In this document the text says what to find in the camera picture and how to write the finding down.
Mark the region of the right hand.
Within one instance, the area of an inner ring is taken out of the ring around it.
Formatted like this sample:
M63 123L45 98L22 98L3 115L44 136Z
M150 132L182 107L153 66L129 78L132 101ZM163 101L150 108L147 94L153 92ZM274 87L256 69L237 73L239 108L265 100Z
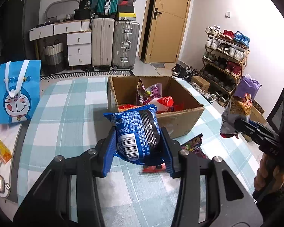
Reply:
M265 179L269 175L266 166L266 161L268 159L270 159L270 157L266 154L263 154L262 159L260 161L260 167L258 168L256 177L254 178L254 188L257 191L260 191L262 188L266 186ZM275 170L273 172L273 177L275 178L275 183L272 186L272 189L269 191L270 193L278 191L284 184L284 172L281 171L279 166L275 167Z

